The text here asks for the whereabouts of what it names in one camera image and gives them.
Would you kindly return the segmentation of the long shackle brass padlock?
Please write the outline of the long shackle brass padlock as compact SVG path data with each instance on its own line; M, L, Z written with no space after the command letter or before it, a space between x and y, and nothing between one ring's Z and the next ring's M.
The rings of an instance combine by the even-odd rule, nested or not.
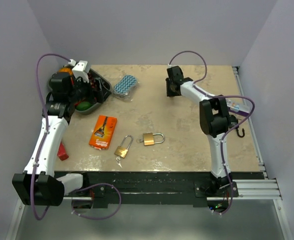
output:
M129 144L127 145L127 147L124 147L124 143L127 139L129 139ZM134 138L132 135L126 135L123 138L120 145L116 148L116 150L114 152L114 155L116 156L117 161L119 161L120 159L124 159L127 156L127 153L133 143L133 140L134 140Z

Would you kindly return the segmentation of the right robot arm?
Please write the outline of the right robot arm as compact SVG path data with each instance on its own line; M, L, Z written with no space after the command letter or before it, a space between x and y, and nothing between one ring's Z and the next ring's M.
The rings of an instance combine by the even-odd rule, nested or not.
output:
M179 66L169 67L166 71L167 96L183 96L199 106L199 124L207 136L211 156L210 182L205 190L220 197L232 182L227 154L226 133L231 124L227 101L198 87L191 78L184 77Z

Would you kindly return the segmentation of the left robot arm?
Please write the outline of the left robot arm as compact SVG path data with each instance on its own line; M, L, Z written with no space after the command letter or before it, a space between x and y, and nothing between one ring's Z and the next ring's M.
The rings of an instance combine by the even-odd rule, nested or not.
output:
M32 156L22 173L14 174L12 185L24 205L59 206L71 192L86 196L91 184L82 173L55 178L55 162L63 135L75 106L82 101L103 104L111 94L111 84L93 70L89 81L68 72L54 73L48 81L40 134Z

